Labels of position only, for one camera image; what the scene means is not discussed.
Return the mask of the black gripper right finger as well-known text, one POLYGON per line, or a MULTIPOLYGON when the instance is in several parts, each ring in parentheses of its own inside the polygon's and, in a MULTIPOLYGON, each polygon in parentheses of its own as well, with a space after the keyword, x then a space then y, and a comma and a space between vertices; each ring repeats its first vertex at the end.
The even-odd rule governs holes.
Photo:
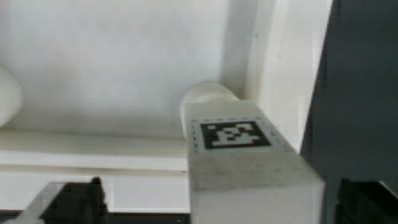
POLYGON ((382 182, 341 180, 334 224, 398 224, 398 195, 382 182))

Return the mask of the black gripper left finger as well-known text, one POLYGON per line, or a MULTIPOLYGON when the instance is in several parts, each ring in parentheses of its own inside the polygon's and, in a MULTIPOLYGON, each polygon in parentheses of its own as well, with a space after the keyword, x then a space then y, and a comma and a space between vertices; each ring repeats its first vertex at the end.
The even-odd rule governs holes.
POLYGON ((13 224, 109 224, 101 179, 50 182, 13 224))

